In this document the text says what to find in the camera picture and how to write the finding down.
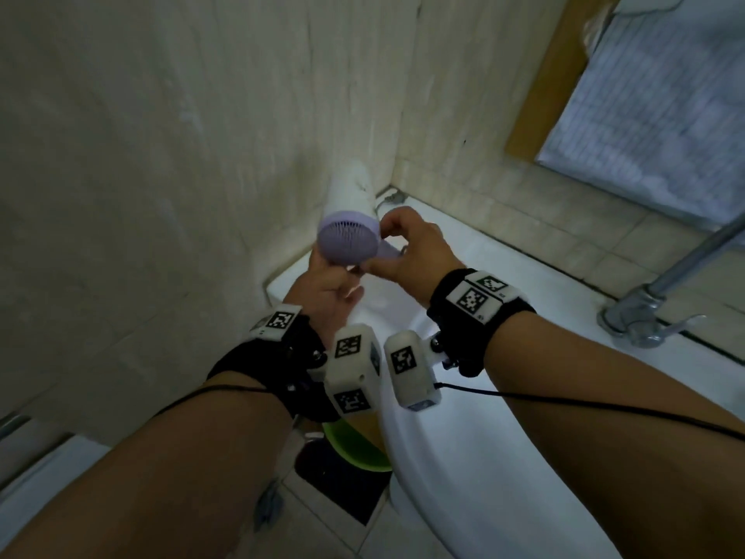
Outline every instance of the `person's left hand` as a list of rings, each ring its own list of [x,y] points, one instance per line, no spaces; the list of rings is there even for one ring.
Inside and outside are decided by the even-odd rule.
[[[298,277],[284,303],[303,307],[301,313],[311,318],[311,327],[328,349],[364,294],[359,284],[359,276],[344,267],[331,266],[314,243],[308,271]]]

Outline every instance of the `beige wall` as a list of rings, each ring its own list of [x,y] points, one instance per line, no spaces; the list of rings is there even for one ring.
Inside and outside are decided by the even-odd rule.
[[[390,181],[419,0],[5,0],[0,411],[114,442],[199,383]]]
[[[393,185],[614,296],[704,235],[501,149],[565,0],[423,0]],[[661,316],[745,358],[745,254],[674,291]]]

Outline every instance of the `person's right hand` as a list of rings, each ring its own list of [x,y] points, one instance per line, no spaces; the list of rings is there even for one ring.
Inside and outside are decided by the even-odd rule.
[[[366,273],[396,282],[414,299],[429,307],[437,285],[450,271],[465,268],[445,243],[436,224],[428,224],[415,210],[402,206],[391,210],[380,222],[383,238],[403,235],[409,242],[403,255],[396,259],[375,257],[362,263]]]

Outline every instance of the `black wristband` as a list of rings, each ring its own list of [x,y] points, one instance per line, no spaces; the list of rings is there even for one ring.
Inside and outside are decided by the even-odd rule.
[[[227,370],[250,376],[279,398],[291,416],[335,422],[339,414],[323,383],[308,374],[308,369],[326,362],[325,347],[309,321],[308,316],[296,316],[281,341],[252,339],[238,345],[212,367],[207,378]]]
[[[535,314],[515,288],[488,273],[476,272],[464,268],[446,274],[427,310],[427,316],[440,327],[438,343],[452,365],[468,377],[483,370],[483,357],[499,326],[521,311]]]

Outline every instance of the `faucet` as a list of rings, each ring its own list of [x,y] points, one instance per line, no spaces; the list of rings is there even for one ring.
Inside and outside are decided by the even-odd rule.
[[[657,310],[667,301],[666,294],[689,279],[735,244],[745,232],[745,212],[709,235],[703,243],[667,269],[656,280],[637,286],[610,308],[598,313],[598,325],[616,338],[627,338],[634,347],[651,349],[705,318],[697,314],[670,326],[657,320]]]

